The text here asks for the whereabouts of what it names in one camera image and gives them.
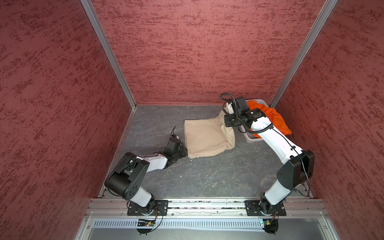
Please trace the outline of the orange shorts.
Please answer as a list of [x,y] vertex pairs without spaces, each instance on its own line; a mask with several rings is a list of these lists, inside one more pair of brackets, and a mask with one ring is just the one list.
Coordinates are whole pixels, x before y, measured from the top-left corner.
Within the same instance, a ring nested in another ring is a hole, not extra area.
[[283,117],[275,109],[259,104],[256,100],[248,101],[247,105],[250,107],[250,110],[260,109],[283,135],[292,134]]

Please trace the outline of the beige shorts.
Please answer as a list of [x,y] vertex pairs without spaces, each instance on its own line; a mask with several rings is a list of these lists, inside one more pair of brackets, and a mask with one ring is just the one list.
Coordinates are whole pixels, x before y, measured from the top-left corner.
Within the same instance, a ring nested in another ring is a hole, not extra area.
[[233,128],[226,127],[223,111],[212,119],[186,120],[184,123],[188,157],[213,157],[236,145]]

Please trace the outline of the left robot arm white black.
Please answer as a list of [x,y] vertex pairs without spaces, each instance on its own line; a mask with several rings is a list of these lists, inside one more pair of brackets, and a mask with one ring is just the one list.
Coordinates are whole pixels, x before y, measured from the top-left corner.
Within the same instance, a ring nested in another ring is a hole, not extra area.
[[169,144],[150,156],[126,153],[106,177],[104,186],[112,195],[133,203],[140,214],[149,216],[155,211],[155,196],[142,187],[146,174],[166,169],[187,156],[183,143]]

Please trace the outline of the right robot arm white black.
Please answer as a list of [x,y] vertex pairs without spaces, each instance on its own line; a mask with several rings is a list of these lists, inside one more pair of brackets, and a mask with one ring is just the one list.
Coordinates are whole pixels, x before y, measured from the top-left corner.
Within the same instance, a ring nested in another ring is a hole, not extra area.
[[265,216],[275,214],[283,200],[299,185],[308,181],[313,174],[315,156],[304,151],[279,131],[261,110],[242,113],[225,113],[226,127],[245,128],[250,134],[259,135],[274,150],[283,166],[277,172],[277,180],[265,193],[261,194],[256,209]]

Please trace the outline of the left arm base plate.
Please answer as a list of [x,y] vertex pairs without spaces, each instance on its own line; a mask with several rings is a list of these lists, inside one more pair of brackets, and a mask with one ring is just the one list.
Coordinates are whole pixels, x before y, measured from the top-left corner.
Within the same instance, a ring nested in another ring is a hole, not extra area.
[[127,215],[128,216],[166,216],[168,211],[169,201],[167,200],[150,200],[150,202],[142,207],[136,203],[129,202]]

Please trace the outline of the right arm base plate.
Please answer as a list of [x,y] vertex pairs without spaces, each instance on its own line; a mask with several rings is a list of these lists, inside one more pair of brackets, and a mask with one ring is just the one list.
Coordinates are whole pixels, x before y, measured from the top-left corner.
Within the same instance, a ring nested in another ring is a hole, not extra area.
[[271,205],[267,200],[247,200],[245,209],[249,217],[285,217],[287,215],[283,202]]

